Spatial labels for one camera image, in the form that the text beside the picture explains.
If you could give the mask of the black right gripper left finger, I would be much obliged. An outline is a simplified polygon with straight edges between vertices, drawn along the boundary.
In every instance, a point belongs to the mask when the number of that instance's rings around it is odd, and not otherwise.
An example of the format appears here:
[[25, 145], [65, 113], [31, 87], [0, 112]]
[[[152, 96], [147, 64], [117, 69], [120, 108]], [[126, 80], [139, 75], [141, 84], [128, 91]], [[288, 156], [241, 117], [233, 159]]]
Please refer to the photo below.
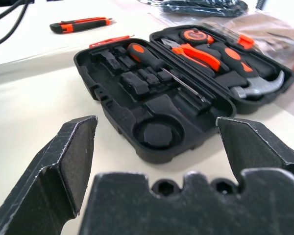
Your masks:
[[72, 119], [36, 154], [0, 207], [0, 235], [59, 235], [79, 215], [97, 124]]

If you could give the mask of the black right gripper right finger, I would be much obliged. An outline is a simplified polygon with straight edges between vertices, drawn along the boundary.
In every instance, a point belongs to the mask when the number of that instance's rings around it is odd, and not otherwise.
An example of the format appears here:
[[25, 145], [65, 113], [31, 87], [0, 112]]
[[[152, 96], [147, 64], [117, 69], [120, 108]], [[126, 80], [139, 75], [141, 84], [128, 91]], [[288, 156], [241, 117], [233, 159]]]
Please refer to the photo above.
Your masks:
[[294, 150], [262, 123], [218, 117], [216, 126], [235, 178], [248, 168], [280, 168], [294, 175]]

